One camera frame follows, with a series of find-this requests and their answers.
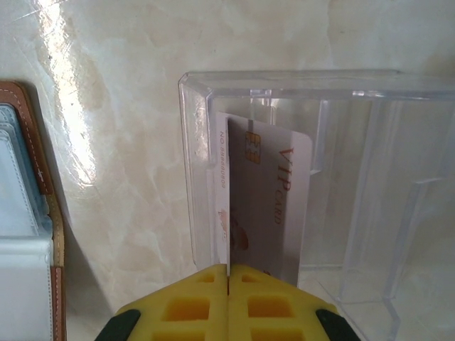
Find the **clear plastic box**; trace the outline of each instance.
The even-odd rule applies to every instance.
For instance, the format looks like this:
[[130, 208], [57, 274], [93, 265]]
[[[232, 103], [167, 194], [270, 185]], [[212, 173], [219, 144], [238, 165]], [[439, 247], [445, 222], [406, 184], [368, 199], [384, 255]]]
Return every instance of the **clear plastic box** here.
[[455, 340], [454, 80], [204, 72], [179, 87], [199, 269], [215, 261], [213, 113], [283, 126], [314, 144], [299, 286], [335, 303], [364, 340]]

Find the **card slot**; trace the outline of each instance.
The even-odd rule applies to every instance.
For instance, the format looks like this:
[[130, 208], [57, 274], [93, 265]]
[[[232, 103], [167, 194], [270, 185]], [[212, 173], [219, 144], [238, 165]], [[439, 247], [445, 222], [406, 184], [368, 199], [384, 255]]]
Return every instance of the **card slot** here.
[[50, 238], [0, 238], [0, 340], [53, 339], [52, 249]]
[[9, 134], [0, 129], [1, 236], [33, 236], [37, 223]]
[[31, 159], [27, 152], [26, 142], [22, 136], [21, 126], [19, 125], [19, 121], [17, 119], [16, 113], [14, 108], [9, 104], [0, 104], [0, 123], [10, 124], [14, 128], [14, 133], [16, 134], [16, 139], [18, 142], [18, 147], [21, 151], [21, 155], [23, 157], [23, 162], [26, 167], [26, 174], [27, 178], [30, 181], [30, 186], [33, 191], [33, 197], [37, 203], [38, 209], [41, 212], [46, 212], [46, 205], [43, 201], [44, 196], [40, 194], [38, 183], [35, 177], [35, 173], [33, 172], [33, 166], [31, 164]]

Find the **leather wallet stitching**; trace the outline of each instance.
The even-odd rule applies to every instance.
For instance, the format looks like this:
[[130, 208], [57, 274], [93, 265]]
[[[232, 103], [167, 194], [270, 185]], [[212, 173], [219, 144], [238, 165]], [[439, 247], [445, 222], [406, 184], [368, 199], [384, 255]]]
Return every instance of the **leather wallet stitching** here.
[[[55, 209], [55, 203], [54, 203], [54, 200], [51, 198], [50, 200], [48, 200], [49, 202], [49, 206], [50, 206], [50, 211], [54, 214], [57, 212], [57, 210]], [[60, 266], [60, 226], [59, 225], [59, 221], [58, 219], [54, 220], [53, 222], [55, 224], [55, 229], [54, 229], [54, 232], [55, 232], [55, 235], [54, 235], [54, 241], [57, 240], [57, 260], [58, 260], [58, 263], [57, 264], [54, 264], [54, 265], [58, 265]]]
[[17, 104], [18, 104], [19, 115], [21, 115], [22, 120], [26, 124], [27, 137], [28, 137], [28, 141], [30, 142], [30, 145], [31, 145], [31, 150], [32, 150], [32, 154], [33, 154], [33, 160], [35, 161], [35, 165], [36, 165], [36, 167], [38, 169], [38, 177], [40, 178], [40, 181], [42, 182], [42, 184], [43, 184], [43, 186], [44, 186], [44, 188], [45, 188], [45, 190], [47, 192], [48, 189], [46, 187], [46, 182], [44, 181], [44, 178], [43, 178], [43, 172], [41, 171], [40, 166], [38, 164], [38, 159], [36, 158], [36, 153], [35, 153], [35, 147], [33, 146], [33, 142], [32, 142], [31, 137], [30, 137], [30, 131], [28, 130], [28, 123], [27, 123], [27, 120], [23, 116], [21, 101], [19, 100], [17, 95], [14, 92], [12, 92], [11, 90], [0, 89], [0, 91], [9, 92], [10, 94], [12, 94], [14, 96], [14, 98], [16, 98], [16, 101], [17, 101]]
[[49, 303], [50, 303], [50, 309], [49, 309], [49, 318], [50, 318], [50, 330], [53, 332], [54, 331], [54, 325], [53, 325], [53, 309], [52, 309], [52, 283], [51, 283], [51, 278], [50, 278], [50, 268], [48, 268], [48, 288], [49, 288]]
[[[55, 271], [55, 320], [58, 321], [58, 314], [60, 313], [60, 296], [59, 296], [59, 290], [60, 286], [58, 285], [60, 283], [60, 272], [58, 269]], [[58, 329], [58, 323], [55, 324], [55, 338], [57, 340], [61, 340], [60, 338], [60, 330]]]

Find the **card holder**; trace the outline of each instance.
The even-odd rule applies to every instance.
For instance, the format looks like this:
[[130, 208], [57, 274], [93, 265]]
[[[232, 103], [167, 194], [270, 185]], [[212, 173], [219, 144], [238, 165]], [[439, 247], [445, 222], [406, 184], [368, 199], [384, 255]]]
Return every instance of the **card holder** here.
[[[33, 174], [33, 169], [31, 167], [30, 159], [27, 155], [26, 145], [23, 140], [23, 137], [20, 132], [20, 127], [18, 125], [17, 119], [14, 116], [14, 110], [11, 107], [6, 107], [5, 105], [0, 104], [0, 134], [4, 138], [9, 137], [13, 148], [13, 157], [16, 158], [15, 164], [20, 172], [20, 179], [14, 180], [11, 178], [11, 174], [6, 173], [6, 176], [3, 176], [0, 180], [1, 183], [4, 183], [2, 187], [8, 187], [10, 190], [14, 191], [15, 184], [19, 184], [21, 188], [25, 188], [26, 191], [26, 202], [24, 203], [27, 208], [31, 208], [33, 213], [33, 218], [31, 222], [31, 230], [26, 228], [23, 224], [16, 223], [13, 234], [7, 235], [38, 235], [41, 233], [51, 235], [52, 234], [52, 221], [48, 217], [49, 207], [46, 203], [46, 198], [44, 195], [39, 193], [38, 184], [35, 180]], [[8, 158], [6, 155], [2, 154], [0, 157]], [[11, 216], [14, 210], [11, 209], [11, 205], [8, 205], [8, 202], [15, 203], [13, 200], [7, 200], [0, 205], [0, 217]], [[0, 228], [0, 236], [3, 235], [5, 227]]]
[[65, 335], [63, 220], [24, 89], [0, 82], [0, 340]]
[[[21, 156], [26, 156], [23, 157], [23, 164], [24, 168], [26, 170], [26, 174], [24, 177], [27, 177], [28, 179], [35, 179], [35, 174], [33, 173], [33, 167], [31, 165], [31, 160], [28, 157], [27, 153], [27, 147], [26, 147], [26, 142], [23, 139], [22, 133], [21, 133], [21, 127], [19, 125], [19, 120], [16, 117], [16, 113], [14, 111], [14, 108], [9, 105], [9, 104], [0, 104], [0, 129], [1, 127], [6, 124], [8, 127], [12, 127], [10, 130], [8, 130], [8, 133], [10, 136], [14, 135], [15, 140], [17, 142], [18, 148], [20, 150], [20, 155]], [[46, 208], [48, 207], [41, 207], [46, 203], [46, 200], [43, 198], [43, 195], [40, 194], [40, 190], [38, 188], [38, 184], [36, 181], [30, 181], [30, 186], [31, 186], [31, 191], [33, 193], [33, 197], [35, 202], [38, 204], [38, 209], [46, 211]]]

